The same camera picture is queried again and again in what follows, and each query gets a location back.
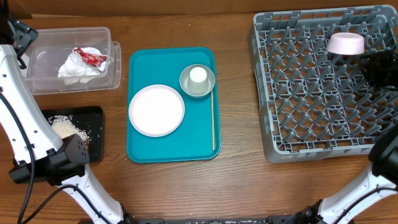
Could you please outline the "small white plate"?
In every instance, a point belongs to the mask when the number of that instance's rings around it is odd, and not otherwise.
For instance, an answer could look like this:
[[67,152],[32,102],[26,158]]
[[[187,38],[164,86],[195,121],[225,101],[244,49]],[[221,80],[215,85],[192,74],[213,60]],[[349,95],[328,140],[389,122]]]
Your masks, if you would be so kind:
[[339,55],[360,55],[365,52],[364,37],[349,32],[333,34],[327,43],[326,50]]

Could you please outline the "white napkin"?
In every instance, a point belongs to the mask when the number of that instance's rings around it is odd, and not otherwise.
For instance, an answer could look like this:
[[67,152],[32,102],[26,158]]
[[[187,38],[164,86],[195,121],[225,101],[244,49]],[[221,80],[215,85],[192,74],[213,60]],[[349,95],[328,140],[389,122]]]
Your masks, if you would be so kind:
[[83,48],[81,48],[81,49],[83,49],[85,52],[87,52],[87,53],[91,53],[91,54],[101,54],[101,55],[103,55],[98,49],[96,49],[96,48],[93,48],[93,47],[83,47]]

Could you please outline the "red snack wrapper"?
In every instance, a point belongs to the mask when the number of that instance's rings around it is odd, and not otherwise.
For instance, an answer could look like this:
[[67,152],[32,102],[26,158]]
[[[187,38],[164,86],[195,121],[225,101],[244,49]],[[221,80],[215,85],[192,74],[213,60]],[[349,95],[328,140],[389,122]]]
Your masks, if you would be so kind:
[[81,48],[75,48],[73,51],[77,52],[80,55],[82,61],[93,70],[96,70],[99,73],[103,73],[105,71],[107,64],[106,61],[108,59],[107,56],[101,54],[87,53]]

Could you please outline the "pile of white rice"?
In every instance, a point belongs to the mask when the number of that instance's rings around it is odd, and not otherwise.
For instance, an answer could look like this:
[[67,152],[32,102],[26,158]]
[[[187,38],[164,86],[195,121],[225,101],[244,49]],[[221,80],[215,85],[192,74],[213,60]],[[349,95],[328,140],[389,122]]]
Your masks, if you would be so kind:
[[85,143],[90,141],[88,133],[72,123],[71,116],[56,115],[48,118],[52,129],[63,139],[73,134],[79,135]]

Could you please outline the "large white plate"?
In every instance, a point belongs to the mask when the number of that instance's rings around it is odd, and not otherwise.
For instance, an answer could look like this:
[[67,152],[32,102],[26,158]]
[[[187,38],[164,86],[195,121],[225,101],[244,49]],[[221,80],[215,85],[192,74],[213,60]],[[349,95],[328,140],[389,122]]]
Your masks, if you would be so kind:
[[133,96],[128,115],[130,123],[139,133],[162,137],[180,126],[185,115],[185,103],[172,87],[149,85]]

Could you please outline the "grey bowl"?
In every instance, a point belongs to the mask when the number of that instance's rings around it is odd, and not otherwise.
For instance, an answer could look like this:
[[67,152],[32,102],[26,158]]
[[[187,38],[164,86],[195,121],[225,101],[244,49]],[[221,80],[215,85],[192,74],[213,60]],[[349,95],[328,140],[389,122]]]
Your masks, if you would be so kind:
[[[203,92],[202,94],[194,94],[192,92],[190,92],[187,88],[187,82],[188,82],[188,76],[189,76],[189,72],[193,67],[203,67],[208,74],[208,88],[206,90],[206,92]],[[215,74],[213,73],[213,71],[208,68],[207,66],[204,65],[200,65],[200,64],[193,64],[193,65],[189,65],[188,67],[186,67],[180,74],[180,78],[179,78],[179,83],[180,83],[180,87],[181,89],[189,96],[193,97],[193,98],[202,98],[204,96],[206,96],[207,94],[209,94],[212,89],[214,89],[215,87],[215,82],[216,82],[216,77]]]

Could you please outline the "white paper cup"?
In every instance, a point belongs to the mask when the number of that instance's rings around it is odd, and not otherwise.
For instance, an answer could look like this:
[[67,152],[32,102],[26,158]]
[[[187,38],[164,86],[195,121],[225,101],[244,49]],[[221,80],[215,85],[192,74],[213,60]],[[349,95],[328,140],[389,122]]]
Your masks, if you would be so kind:
[[193,67],[188,76],[187,88],[194,94],[202,94],[208,88],[208,74],[203,67]]

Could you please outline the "white tissue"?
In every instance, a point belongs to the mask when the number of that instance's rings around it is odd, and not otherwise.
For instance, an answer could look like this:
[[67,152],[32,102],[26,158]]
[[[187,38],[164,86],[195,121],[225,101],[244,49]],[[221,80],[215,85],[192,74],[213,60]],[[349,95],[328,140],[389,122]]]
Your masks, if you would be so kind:
[[58,77],[67,78],[63,80],[66,85],[71,85],[76,82],[87,83],[91,80],[91,78],[70,79],[70,77],[91,76],[96,74],[97,73],[90,66],[82,61],[80,54],[77,52],[72,52],[58,70]]

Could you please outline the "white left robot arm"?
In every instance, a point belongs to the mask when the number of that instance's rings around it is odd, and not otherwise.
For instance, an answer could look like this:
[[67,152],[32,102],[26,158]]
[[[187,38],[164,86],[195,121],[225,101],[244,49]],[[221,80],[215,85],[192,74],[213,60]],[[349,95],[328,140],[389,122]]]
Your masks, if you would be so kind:
[[[27,183],[18,223],[28,223],[59,192],[64,191],[87,213],[93,223],[134,223],[92,173],[88,150],[77,134],[61,138],[49,125],[23,79],[9,6],[1,1],[1,125],[14,151],[9,175]],[[27,218],[24,217],[34,182],[46,181],[57,189]]]

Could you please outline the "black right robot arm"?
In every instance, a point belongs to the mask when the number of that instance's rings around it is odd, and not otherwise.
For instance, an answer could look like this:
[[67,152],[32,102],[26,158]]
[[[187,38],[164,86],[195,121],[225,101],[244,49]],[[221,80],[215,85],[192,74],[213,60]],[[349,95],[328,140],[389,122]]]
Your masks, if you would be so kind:
[[[386,50],[364,56],[359,62],[368,83],[379,89],[397,90],[397,52]],[[351,223],[352,219],[381,199],[397,193],[397,125],[384,133],[368,156],[364,172],[331,197],[319,200],[289,217],[286,223]]]

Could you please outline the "clear plastic bin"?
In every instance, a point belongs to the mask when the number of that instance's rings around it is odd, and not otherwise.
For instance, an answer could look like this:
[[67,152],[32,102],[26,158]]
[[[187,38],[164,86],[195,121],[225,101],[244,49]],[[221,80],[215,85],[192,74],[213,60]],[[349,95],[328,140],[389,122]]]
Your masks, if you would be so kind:
[[[111,39],[107,27],[39,29],[39,36],[22,57],[28,68],[22,71],[34,95],[116,89],[121,82],[121,46]],[[87,83],[64,84],[59,68],[75,47],[93,47],[107,56],[106,68]]]

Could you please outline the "black tray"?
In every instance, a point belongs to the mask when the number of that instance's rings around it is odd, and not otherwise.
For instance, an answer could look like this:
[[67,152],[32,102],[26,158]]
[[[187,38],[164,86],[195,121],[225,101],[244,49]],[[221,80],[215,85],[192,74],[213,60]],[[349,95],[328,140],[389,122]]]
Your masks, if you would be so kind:
[[104,114],[99,106],[82,106],[42,110],[50,124],[62,118],[80,130],[79,135],[86,144],[90,162],[100,162],[104,156]]

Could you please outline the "wooden chopstick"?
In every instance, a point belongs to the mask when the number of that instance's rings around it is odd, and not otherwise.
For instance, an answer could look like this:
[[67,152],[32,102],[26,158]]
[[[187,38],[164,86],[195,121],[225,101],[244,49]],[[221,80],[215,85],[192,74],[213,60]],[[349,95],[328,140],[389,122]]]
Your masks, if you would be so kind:
[[215,151],[215,113],[214,113],[214,93],[211,91],[211,130],[212,130],[212,150]]

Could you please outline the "teal serving tray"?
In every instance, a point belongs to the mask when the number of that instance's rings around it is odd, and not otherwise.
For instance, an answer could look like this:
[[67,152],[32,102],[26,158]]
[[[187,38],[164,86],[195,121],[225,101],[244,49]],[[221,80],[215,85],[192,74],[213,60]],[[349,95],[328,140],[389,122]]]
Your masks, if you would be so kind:
[[155,84],[175,89],[185,103],[185,115],[180,126],[162,137],[145,136],[127,122],[126,153],[136,163],[199,161],[216,157],[221,151],[218,89],[214,88],[215,151],[212,150],[211,93],[192,98],[180,87],[181,72],[189,65],[207,66],[216,70],[213,52],[206,47],[144,49],[129,59],[127,99],[141,89]]

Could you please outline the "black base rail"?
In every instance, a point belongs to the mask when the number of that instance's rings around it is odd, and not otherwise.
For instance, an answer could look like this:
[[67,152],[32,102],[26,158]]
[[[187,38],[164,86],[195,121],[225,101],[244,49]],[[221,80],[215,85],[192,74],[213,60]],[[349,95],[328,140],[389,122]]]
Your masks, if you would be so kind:
[[273,215],[267,218],[237,218],[237,219],[196,219],[196,220],[164,220],[133,219],[132,224],[278,224],[286,223],[290,215]]

